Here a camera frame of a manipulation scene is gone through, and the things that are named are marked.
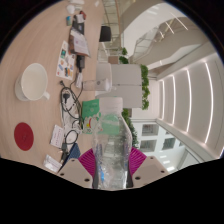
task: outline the cable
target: cable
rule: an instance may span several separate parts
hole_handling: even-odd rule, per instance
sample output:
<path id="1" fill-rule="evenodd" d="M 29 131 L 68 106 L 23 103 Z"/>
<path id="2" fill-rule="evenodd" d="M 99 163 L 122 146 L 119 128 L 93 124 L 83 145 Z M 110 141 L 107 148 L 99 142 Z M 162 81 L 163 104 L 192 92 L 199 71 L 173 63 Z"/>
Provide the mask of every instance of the cable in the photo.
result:
<path id="1" fill-rule="evenodd" d="M 63 112 L 67 112 L 67 113 L 68 113 L 68 114 L 75 120 L 75 121 L 72 123 L 72 127 L 73 127 L 74 123 L 78 121 L 78 122 L 79 122 L 79 123 L 78 123 L 79 126 L 82 128 L 84 119 L 82 118 L 82 106 L 81 106 L 81 104 L 80 104 L 80 102 L 79 102 L 78 99 L 79 99 L 79 97 L 80 97 L 80 95 L 81 95 L 81 93 L 82 93 L 82 91 L 83 91 L 83 83 L 82 83 L 81 91 L 80 91 L 80 93 L 79 93 L 79 95 L 78 95 L 78 97 L 77 97 L 77 96 L 75 95 L 75 93 L 74 93 L 74 92 L 72 91 L 72 89 L 71 89 L 72 84 L 73 84 L 74 82 L 72 82 L 72 83 L 70 84 L 70 87 L 66 87 L 66 86 L 64 85 L 64 82 L 63 82 L 63 81 L 60 81 L 60 84 L 61 84 L 62 86 L 64 86 L 64 87 L 62 88 L 62 90 L 61 90 L 62 117 L 63 117 Z M 66 107 L 64 107 L 64 103 L 63 103 L 63 92 L 64 92 L 64 91 L 69 91 L 70 94 L 71 94 L 71 96 L 72 96 L 72 98 L 73 98 L 73 100 L 74 100 L 74 103 L 73 103 L 73 105 L 71 106 L 70 109 L 67 109 Z M 74 117 L 74 116 L 70 113 L 72 107 L 73 107 L 75 104 L 76 104 L 76 108 L 77 108 L 77 110 L 78 110 L 79 118 Z M 73 131 L 77 134 L 76 139 L 75 139 L 75 141 L 72 142 L 72 143 L 67 143 L 67 137 L 68 137 L 68 135 L 69 135 L 71 132 L 73 132 Z M 67 144 L 67 145 L 72 145 L 72 144 L 76 143 L 76 141 L 77 141 L 77 139 L 78 139 L 78 136 L 79 136 L 79 134 L 77 133 L 77 131 L 75 131 L 75 130 L 71 130 L 71 131 L 69 131 L 69 132 L 67 133 L 67 135 L 64 136 L 65 144 Z"/>

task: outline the chair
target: chair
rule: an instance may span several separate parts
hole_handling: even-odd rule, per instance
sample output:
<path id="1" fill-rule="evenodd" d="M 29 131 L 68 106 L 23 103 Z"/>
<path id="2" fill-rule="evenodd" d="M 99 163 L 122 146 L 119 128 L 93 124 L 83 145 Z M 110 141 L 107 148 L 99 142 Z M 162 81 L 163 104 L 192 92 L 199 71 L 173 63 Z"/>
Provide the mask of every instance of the chair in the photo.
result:
<path id="1" fill-rule="evenodd" d="M 109 26 L 101 26 L 100 40 L 99 42 L 111 41 L 111 29 Z"/>

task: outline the red circle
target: red circle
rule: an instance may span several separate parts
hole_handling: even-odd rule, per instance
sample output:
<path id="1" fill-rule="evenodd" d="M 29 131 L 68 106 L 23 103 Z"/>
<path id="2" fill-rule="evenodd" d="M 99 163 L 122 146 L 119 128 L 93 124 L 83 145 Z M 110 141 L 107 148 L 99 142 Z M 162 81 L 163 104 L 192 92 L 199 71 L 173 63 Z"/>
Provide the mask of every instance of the red circle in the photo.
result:
<path id="1" fill-rule="evenodd" d="M 34 141 L 33 131 L 26 123 L 19 123 L 14 131 L 14 138 L 17 146 L 23 151 L 29 150 Z"/>

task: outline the paper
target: paper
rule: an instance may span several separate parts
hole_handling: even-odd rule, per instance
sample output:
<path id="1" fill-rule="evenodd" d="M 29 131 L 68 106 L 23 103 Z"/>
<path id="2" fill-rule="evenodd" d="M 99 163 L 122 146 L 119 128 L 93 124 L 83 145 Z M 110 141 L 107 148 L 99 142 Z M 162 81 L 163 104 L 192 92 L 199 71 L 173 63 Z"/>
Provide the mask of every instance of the paper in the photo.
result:
<path id="1" fill-rule="evenodd" d="M 92 134 L 101 116 L 99 111 L 99 99 L 82 102 L 82 118 L 84 120 L 82 133 Z"/>
<path id="2" fill-rule="evenodd" d="M 88 50 L 88 45 L 87 45 L 84 35 L 78 33 L 75 30 L 71 30 L 71 35 L 74 36 L 75 52 L 77 52 L 77 54 L 80 54 L 80 55 L 90 56 L 89 50 Z"/>
<path id="3" fill-rule="evenodd" d="M 78 23 L 84 23 L 85 21 L 83 18 L 83 14 L 76 15 L 76 18 Z"/>
<path id="4" fill-rule="evenodd" d="M 50 144 L 57 148 L 61 148 L 63 139 L 64 139 L 63 128 L 55 125 Z"/>
<path id="5" fill-rule="evenodd" d="M 68 50 L 68 43 L 63 41 L 58 59 L 56 76 L 72 80 L 74 74 L 75 55 L 69 55 Z"/>

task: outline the table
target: table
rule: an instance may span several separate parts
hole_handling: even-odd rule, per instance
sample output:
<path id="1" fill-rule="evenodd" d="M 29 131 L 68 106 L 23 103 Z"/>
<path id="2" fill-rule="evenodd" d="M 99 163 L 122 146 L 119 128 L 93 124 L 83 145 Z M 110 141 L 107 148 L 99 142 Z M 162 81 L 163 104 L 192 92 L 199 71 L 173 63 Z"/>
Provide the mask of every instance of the table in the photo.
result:
<path id="1" fill-rule="evenodd" d="M 85 21 L 85 37 L 91 52 L 86 57 L 83 80 L 93 80 L 96 76 L 97 51 L 101 23 L 104 14 L 102 1 L 95 6 L 96 0 L 85 0 L 83 11 L 87 15 Z M 59 149 L 49 144 L 54 125 L 62 127 L 60 117 L 59 77 L 56 77 L 58 57 L 63 40 L 68 42 L 71 27 L 66 26 L 68 1 L 59 2 L 41 12 L 30 21 L 16 36 L 9 46 L 0 65 L 0 154 L 2 158 L 37 166 L 51 172 L 43 166 L 48 154 L 60 161 Z M 14 85 L 17 77 L 32 63 L 40 63 L 48 73 L 47 92 L 50 100 L 22 102 L 16 98 Z M 71 81 L 63 79 L 66 86 Z M 75 94 L 80 90 L 73 86 Z M 85 92 L 80 102 L 95 98 L 94 92 Z M 25 122 L 33 130 L 34 144 L 29 151 L 22 151 L 14 140 L 14 129 L 20 122 Z M 81 153 L 91 148 L 91 135 L 82 134 L 78 138 Z"/>

